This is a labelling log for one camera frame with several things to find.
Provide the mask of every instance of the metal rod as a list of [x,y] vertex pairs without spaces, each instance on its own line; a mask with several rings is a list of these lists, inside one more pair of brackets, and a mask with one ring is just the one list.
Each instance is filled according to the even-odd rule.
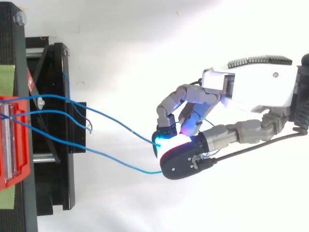
[[27,58],[40,58],[44,48],[27,48],[26,57]]
[[33,154],[33,162],[34,163],[51,163],[51,162],[55,162],[55,158],[52,153]]

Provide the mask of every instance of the blue wire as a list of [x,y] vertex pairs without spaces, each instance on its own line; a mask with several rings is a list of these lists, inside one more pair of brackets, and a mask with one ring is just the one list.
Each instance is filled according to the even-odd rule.
[[90,110],[90,111],[95,112],[95,113],[97,113],[97,114],[99,114],[99,115],[102,115],[102,116],[104,116],[104,117],[107,117],[108,119],[110,119],[110,120],[112,120],[112,121],[118,123],[119,125],[123,126],[123,127],[126,128],[128,131],[131,131],[134,135],[138,136],[138,137],[141,138],[142,140],[144,140],[144,141],[146,141],[146,142],[149,142],[149,143],[152,144],[152,145],[155,145],[155,146],[160,147],[159,144],[156,144],[156,143],[154,143],[154,142],[152,142],[152,141],[146,139],[145,137],[143,137],[143,136],[137,134],[135,131],[133,131],[131,128],[127,127],[125,124],[123,124],[122,122],[118,121],[117,119],[115,119],[115,118],[113,118],[113,117],[111,117],[111,116],[108,116],[108,115],[106,115],[105,113],[102,113],[102,112],[100,112],[100,111],[98,111],[98,110],[92,109],[92,108],[90,108],[90,107],[88,107],[88,106],[84,106],[84,105],[82,105],[82,104],[80,104],[80,103],[78,103],[78,102],[76,102],[76,101],[73,101],[73,100],[71,100],[71,99],[68,99],[68,98],[65,98],[65,97],[62,97],[62,96],[53,95],[53,94],[42,94],[42,95],[37,95],[37,96],[28,96],[28,97],[22,97],[22,98],[14,98],[14,99],[2,100],[2,101],[0,101],[0,103],[14,102],[14,101],[20,101],[20,100],[29,100],[29,99],[36,99],[36,98],[57,98],[57,99],[62,99],[62,100],[65,100],[65,101],[74,103],[74,104],[76,104],[76,105],[78,105],[78,106],[80,106],[80,107],[82,107],[82,108],[84,108],[84,109]]
[[[7,116],[7,115],[1,114],[1,113],[0,113],[0,115],[1,115],[2,117],[4,117],[4,119],[10,119],[9,116]],[[50,135],[50,134],[47,134],[47,133],[45,133],[45,132],[43,132],[43,131],[41,131],[41,130],[35,128],[35,127],[32,127],[32,126],[30,126],[30,125],[27,125],[27,124],[25,124],[25,123],[23,123],[23,122],[20,122],[20,121],[14,119],[14,118],[12,118],[12,121],[14,121],[15,123],[18,123],[18,124],[20,124],[20,125],[22,125],[22,126],[24,126],[24,127],[27,127],[27,128],[29,128],[29,129],[31,129],[31,130],[33,130],[33,131],[35,131],[35,132],[37,132],[37,133],[39,133],[39,134],[41,134],[41,135],[44,135],[44,136],[46,136],[47,138],[50,138],[51,140],[54,140],[54,141],[56,141],[56,142],[58,142],[58,143],[65,144],[65,145],[69,145],[69,146],[75,146],[75,147],[81,148],[81,149],[83,149],[83,150],[87,150],[87,151],[90,151],[90,152],[93,152],[93,153],[96,153],[96,154],[105,156],[105,157],[107,157],[107,158],[109,158],[109,159],[112,159],[112,160],[114,160],[114,161],[116,161],[116,162],[118,162],[118,163],[120,163],[120,164],[122,164],[122,165],[124,165],[124,166],[126,166],[126,167],[135,169],[135,170],[140,171],[140,172],[142,172],[142,173],[146,173],[146,174],[158,174],[158,173],[162,173],[162,171],[156,171],[156,172],[145,171],[145,170],[140,169],[140,168],[138,168],[138,167],[132,166],[132,165],[127,164],[127,163],[124,163],[124,162],[122,162],[121,160],[116,159],[116,158],[113,157],[113,156],[109,156],[109,155],[107,155],[107,154],[105,154],[105,153],[103,153],[103,152],[95,151],[95,150],[93,150],[93,149],[90,149],[90,148],[88,148],[88,147],[85,147],[85,146],[82,146],[82,145],[79,145],[79,144],[76,144],[76,143],[71,143],[71,142],[68,142],[68,141],[64,141],[64,140],[58,139],[58,138],[56,138],[56,137],[54,137],[54,136],[52,136],[52,135]]]
[[[68,78],[68,76],[65,74],[64,71],[62,71],[62,75],[64,76],[64,78],[67,80],[68,84],[69,84],[69,87],[68,87],[68,95],[69,95],[69,99],[71,99],[71,94],[70,94],[70,80]],[[91,131],[90,131],[90,134],[92,133],[92,130],[93,130],[93,126],[92,126],[92,123],[91,121],[86,118],[84,115],[81,114],[81,112],[79,112],[79,110],[76,108],[76,106],[72,103],[73,107],[74,107],[74,110],[82,117],[84,118],[87,122],[89,122],[89,125],[91,127]]]
[[59,110],[38,110],[38,111],[31,111],[27,113],[17,114],[17,115],[10,115],[10,117],[20,117],[20,116],[26,116],[26,115],[34,115],[34,114],[45,114],[45,113],[55,113],[55,114],[61,114],[67,116],[69,119],[71,119],[77,126],[88,130],[91,133],[91,130],[88,127],[83,126],[82,124],[79,124],[71,115],[59,111]]

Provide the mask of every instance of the black cable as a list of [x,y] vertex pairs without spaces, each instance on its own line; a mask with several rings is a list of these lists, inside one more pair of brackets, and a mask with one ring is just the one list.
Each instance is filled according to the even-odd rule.
[[199,78],[198,81],[190,83],[190,85],[196,85],[196,84],[199,84],[201,86],[202,85],[202,78]]
[[237,156],[237,155],[249,152],[249,151],[253,151],[253,150],[259,149],[261,147],[264,147],[264,146],[267,146],[267,145],[270,145],[270,144],[273,144],[273,143],[276,143],[276,142],[279,142],[279,141],[282,141],[282,140],[285,140],[285,139],[290,139],[290,138],[294,138],[294,137],[298,137],[298,136],[304,136],[304,135],[302,133],[288,134],[288,135],[285,135],[285,136],[282,136],[282,137],[279,137],[279,138],[276,138],[276,139],[269,140],[269,141],[262,143],[262,144],[251,146],[251,147],[248,147],[246,149],[236,151],[236,152],[230,153],[230,154],[225,155],[225,156],[218,157],[218,158],[216,158],[216,161],[217,162],[222,161],[222,160],[225,160],[225,159],[228,159],[228,158],[231,158],[231,157],[234,157],[234,156]]

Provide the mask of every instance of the red plastic holder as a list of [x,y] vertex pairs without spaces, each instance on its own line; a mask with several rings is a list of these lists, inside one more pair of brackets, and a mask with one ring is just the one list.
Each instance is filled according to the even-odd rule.
[[[0,101],[17,97],[0,96]],[[0,112],[11,116],[27,112],[27,100],[0,102]],[[15,117],[27,124],[27,116]],[[12,120],[0,122],[0,190],[7,189],[30,174],[28,129]]]

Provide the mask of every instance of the green tape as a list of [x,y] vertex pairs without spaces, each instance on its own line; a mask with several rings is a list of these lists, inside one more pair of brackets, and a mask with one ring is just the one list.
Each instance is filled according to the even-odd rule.
[[[13,96],[14,65],[0,65],[0,95]],[[0,191],[0,209],[14,209],[15,186]]]
[[13,96],[14,73],[15,65],[0,65],[0,95]]
[[15,185],[0,191],[0,209],[14,209]]

